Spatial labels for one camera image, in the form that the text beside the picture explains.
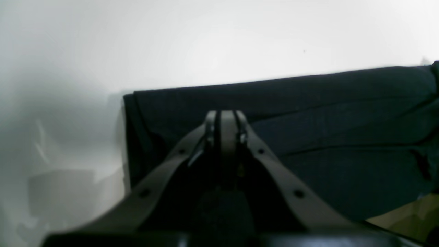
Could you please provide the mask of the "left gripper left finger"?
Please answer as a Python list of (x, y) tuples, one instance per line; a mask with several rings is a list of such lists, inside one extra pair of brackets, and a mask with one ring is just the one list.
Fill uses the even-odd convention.
[(121, 203), (82, 228), (50, 235), (46, 247), (186, 247), (188, 235), (179, 232), (139, 232), (166, 192), (177, 169), (199, 158), (215, 144), (218, 111), (210, 111), (204, 123), (188, 133), (157, 168), (147, 175)]

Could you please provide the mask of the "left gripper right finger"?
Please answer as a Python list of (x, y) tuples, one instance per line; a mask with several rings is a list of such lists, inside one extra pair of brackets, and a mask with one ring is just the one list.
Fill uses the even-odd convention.
[(241, 111), (219, 114), (219, 153), (222, 182), (229, 189), (239, 176), (266, 176), (275, 187), (273, 195), (303, 228), (302, 233), (260, 237), (266, 247), (421, 247), (414, 240), (385, 230), (355, 224), (326, 204), (312, 189), (288, 170), (248, 125)]

